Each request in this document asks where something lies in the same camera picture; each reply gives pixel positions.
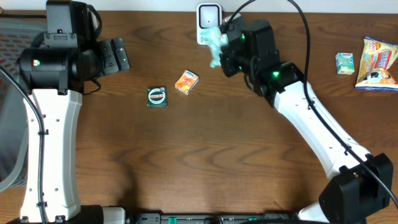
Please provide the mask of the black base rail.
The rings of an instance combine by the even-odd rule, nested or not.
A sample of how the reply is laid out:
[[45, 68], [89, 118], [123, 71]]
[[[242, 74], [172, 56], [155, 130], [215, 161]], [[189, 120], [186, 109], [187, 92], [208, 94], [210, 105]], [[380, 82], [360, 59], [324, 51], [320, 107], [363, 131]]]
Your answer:
[[125, 223], [125, 224], [263, 224], [309, 223], [292, 213], [133, 213], [121, 207], [96, 207], [95, 211], [82, 209], [82, 217], [74, 223]]

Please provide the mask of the teal Kleenex tissue pack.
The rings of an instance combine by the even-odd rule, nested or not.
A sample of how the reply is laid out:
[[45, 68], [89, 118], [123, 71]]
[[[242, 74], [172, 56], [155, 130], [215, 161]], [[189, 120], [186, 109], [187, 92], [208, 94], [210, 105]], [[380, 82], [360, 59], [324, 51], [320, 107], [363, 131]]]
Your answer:
[[352, 75], [354, 73], [353, 53], [337, 53], [335, 55], [336, 71], [341, 75]]

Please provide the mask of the grey plastic shopping basket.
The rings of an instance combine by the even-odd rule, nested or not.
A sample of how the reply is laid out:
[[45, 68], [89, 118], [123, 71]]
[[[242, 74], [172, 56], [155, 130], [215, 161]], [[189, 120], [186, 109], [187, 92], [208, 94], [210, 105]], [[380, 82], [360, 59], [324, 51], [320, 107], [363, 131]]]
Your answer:
[[[44, 22], [1, 19], [1, 68], [20, 85], [16, 61], [29, 47], [41, 47]], [[24, 98], [7, 76], [1, 74], [1, 191], [25, 186], [28, 149], [27, 114]]]

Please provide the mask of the orange Kleenex tissue pack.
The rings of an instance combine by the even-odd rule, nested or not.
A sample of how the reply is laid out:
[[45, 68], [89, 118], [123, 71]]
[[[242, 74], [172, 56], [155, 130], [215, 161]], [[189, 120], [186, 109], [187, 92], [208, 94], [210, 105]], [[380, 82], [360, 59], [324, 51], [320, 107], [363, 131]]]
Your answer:
[[188, 95], [192, 88], [198, 83], [199, 76], [189, 70], [185, 70], [176, 81], [174, 87], [185, 95]]

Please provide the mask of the white barcode scanner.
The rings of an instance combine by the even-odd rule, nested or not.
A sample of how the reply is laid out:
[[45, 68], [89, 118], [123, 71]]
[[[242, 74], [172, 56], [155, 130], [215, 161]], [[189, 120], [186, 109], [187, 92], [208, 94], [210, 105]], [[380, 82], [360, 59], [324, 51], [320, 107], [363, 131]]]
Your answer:
[[197, 43], [204, 45], [201, 31], [222, 23], [223, 9], [218, 3], [201, 3], [197, 6]]

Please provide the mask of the mint green wet wipes pack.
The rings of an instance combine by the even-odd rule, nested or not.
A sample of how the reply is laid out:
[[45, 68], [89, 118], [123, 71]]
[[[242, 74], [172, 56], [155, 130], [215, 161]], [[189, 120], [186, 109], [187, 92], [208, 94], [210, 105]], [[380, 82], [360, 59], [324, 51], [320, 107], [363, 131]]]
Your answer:
[[228, 36], [222, 34], [219, 27], [211, 27], [203, 29], [200, 32], [200, 37], [202, 43], [207, 45], [211, 51], [211, 62], [210, 67], [220, 67], [221, 66], [221, 48], [228, 45]]

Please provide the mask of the cream yellow snack bag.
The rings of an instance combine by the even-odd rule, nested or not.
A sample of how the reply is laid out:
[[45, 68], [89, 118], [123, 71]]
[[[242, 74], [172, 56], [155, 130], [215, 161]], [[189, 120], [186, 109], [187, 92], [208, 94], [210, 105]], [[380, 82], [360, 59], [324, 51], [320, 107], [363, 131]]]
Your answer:
[[397, 60], [397, 44], [364, 38], [356, 90], [397, 92], [397, 79], [388, 70]]

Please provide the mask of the green Zam-Buk box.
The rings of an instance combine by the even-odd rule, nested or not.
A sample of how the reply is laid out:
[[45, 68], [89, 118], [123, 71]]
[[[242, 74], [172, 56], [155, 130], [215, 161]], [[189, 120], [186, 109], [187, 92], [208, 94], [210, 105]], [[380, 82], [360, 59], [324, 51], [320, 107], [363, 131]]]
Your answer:
[[168, 106], [167, 89], [164, 86], [147, 89], [147, 105], [150, 108], [165, 108]]

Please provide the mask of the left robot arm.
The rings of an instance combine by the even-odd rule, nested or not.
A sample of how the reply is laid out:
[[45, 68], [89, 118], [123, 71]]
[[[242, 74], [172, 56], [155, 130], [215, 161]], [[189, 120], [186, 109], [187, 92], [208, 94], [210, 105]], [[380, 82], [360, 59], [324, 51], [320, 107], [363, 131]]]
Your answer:
[[44, 46], [16, 66], [28, 118], [27, 189], [19, 223], [126, 223], [121, 207], [82, 205], [76, 183], [76, 129], [85, 83], [129, 70], [121, 38], [99, 40], [93, 6], [48, 1]]

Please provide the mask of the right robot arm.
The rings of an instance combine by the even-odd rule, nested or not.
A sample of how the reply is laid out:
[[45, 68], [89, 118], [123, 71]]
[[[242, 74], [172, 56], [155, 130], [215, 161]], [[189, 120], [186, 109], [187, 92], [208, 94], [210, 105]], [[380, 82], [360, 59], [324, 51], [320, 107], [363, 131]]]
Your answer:
[[226, 44], [221, 67], [239, 72], [251, 91], [265, 98], [300, 133], [329, 180], [318, 200], [297, 216], [307, 222], [365, 223], [389, 206], [394, 166], [385, 154], [371, 154], [351, 138], [321, 104], [307, 76], [282, 62], [267, 20], [230, 17], [220, 27]]

